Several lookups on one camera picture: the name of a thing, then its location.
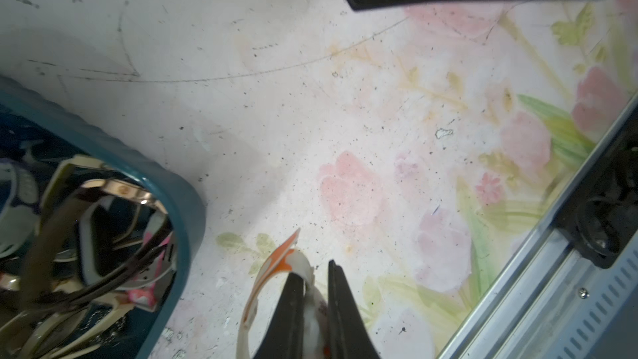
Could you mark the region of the orange white digital watch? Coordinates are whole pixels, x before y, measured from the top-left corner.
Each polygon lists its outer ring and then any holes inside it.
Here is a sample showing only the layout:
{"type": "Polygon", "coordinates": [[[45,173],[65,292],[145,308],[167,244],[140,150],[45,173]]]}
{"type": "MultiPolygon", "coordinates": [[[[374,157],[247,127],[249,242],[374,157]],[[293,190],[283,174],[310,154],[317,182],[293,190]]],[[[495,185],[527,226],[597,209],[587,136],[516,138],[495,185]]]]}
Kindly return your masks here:
{"type": "Polygon", "coordinates": [[[327,300],[315,285],[314,270],[307,257],[295,249],[299,234],[296,230],[259,269],[239,324],[237,358],[249,356],[249,331],[258,312],[259,294],[270,279],[281,273],[302,279],[302,357],[329,356],[327,300]]]}

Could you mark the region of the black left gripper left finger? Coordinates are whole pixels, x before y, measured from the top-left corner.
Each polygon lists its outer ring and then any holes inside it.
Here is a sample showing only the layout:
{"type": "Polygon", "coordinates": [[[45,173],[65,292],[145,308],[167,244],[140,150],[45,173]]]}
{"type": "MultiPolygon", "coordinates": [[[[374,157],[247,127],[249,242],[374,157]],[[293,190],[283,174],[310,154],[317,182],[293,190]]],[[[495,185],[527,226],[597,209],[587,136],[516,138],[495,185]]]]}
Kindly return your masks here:
{"type": "Polygon", "coordinates": [[[304,280],[289,274],[254,359],[302,359],[304,280]]]}

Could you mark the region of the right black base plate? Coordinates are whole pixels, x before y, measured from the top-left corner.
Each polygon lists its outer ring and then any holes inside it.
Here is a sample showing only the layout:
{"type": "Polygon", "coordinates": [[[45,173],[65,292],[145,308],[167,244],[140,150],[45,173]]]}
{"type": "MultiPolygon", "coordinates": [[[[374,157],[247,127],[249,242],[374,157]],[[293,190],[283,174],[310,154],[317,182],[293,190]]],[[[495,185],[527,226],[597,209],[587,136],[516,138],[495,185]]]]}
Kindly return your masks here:
{"type": "Polygon", "coordinates": [[[637,116],[596,152],[554,225],[583,258],[609,269],[637,232],[637,116]]]}

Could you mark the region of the aluminium rail frame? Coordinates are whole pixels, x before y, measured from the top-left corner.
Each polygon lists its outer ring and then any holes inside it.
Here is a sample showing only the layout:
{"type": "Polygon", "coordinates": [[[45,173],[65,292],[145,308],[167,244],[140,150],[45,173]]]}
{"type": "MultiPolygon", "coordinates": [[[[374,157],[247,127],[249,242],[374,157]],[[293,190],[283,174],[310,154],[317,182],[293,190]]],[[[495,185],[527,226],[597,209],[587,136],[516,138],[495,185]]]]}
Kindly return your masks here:
{"type": "MultiPolygon", "coordinates": [[[[587,161],[598,157],[596,149],[609,143],[630,116],[637,116],[636,99],[630,100],[585,163],[568,181],[565,190],[550,205],[476,309],[449,341],[442,357],[530,358],[528,349],[538,328],[538,318],[549,299],[575,276],[583,264],[595,266],[571,246],[555,227],[554,219],[591,167],[587,161]]],[[[637,251],[637,232],[620,257],[632,249],[637,251]]],[[[584,358],[634,358],[636,355],[637,288],[584,358]]]]}

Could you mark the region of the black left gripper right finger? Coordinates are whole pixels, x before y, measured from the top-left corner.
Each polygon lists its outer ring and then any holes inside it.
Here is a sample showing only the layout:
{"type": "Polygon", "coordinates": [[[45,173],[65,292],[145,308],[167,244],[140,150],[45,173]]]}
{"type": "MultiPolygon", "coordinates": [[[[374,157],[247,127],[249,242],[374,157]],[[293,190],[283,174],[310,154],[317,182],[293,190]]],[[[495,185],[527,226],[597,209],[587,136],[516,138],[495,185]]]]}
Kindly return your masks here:
{"type": "Polygon", "coordinates": [[[343,268],[334,260],[328,264],[328,332],[330,358],[380,359],[343,268]]]}

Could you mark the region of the teal storage box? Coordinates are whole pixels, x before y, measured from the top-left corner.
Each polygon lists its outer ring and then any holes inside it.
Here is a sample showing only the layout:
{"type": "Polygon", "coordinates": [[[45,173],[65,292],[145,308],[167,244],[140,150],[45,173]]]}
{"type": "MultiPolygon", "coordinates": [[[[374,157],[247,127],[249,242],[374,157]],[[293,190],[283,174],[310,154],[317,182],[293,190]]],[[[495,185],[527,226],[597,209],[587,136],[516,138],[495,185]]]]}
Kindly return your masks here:
{"type": "Polygon", "coordinates": [[[193,257],[203,242],[204,202],[181,176],[5,76],[1,78],[1,105],[140,182],[168,210],[177,240],[177,271],[164,304],[157,312],[133,315],[120,344],[87,355],[88,358],[148,358],[184,292],[193,257]]]}

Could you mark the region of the beige watch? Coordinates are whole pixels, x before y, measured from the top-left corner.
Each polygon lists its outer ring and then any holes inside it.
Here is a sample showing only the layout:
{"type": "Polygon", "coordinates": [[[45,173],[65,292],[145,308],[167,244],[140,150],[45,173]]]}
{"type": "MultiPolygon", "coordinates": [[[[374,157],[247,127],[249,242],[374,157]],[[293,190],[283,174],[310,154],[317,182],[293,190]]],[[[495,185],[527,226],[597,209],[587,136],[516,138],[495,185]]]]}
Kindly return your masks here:
{"type": "Polygon", "coordinates": [[[55,313],[1,345],[2,358],[79,358],[114,342],[124,332],[131,303],[91,304],[55,313]]]}

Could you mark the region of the dark brown watch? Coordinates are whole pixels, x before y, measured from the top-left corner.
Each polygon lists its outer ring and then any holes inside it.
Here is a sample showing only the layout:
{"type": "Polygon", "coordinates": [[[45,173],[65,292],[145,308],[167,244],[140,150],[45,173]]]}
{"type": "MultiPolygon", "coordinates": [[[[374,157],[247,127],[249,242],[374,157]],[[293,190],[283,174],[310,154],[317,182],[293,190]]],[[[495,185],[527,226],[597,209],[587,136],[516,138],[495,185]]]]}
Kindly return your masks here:
{"type": "Polygon", "coordinates": [[[99,283],[72,294],[53,292],[53,263],[57,253],[61,251],[81,215],[107,195],[147,205],[162,214],[166,213],[164,205],[153,194],[136,184],[118,179],[90,179],[84,182],[47,219],[29,249],[21,270],[20,309],[62,312],[79,307],[119,288],[163,254],[164,246],[161,243],[172,232],[172,227],[168,224],[162,224],[141,249],[99,283]]]}

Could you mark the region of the pink white watch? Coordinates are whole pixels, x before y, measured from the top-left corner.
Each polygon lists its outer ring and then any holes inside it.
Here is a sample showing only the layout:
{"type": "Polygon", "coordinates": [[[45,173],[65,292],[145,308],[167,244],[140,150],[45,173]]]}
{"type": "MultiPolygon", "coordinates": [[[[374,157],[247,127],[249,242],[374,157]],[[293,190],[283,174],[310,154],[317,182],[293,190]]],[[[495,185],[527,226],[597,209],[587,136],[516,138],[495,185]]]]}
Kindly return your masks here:
{"type": "Polygon", "coordinates": [[[126,288],[129,301],[147,312],[154,312],[160,305],[176,271],[174,234],[170,233],[160,247],[164,249],[162,253],[131,280],[130,288],[126,288]]]}

